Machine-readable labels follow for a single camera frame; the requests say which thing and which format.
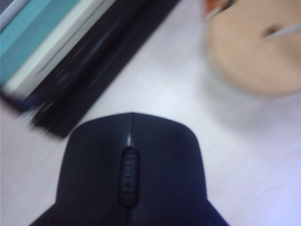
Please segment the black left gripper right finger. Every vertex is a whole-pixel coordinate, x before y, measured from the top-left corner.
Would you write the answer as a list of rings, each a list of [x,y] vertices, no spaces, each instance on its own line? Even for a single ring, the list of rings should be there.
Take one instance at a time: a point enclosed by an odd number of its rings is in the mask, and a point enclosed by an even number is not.
[[[206,201],[206,226],[230,226],[209,200]]]

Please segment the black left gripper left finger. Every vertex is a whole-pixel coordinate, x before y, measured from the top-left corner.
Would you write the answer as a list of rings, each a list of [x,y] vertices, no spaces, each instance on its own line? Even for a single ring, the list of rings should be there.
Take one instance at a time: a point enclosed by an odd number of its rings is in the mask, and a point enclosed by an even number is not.
[[[55,219],[56,204],[51,205],[39,217],[37,217],[29,226],[59,226]]]

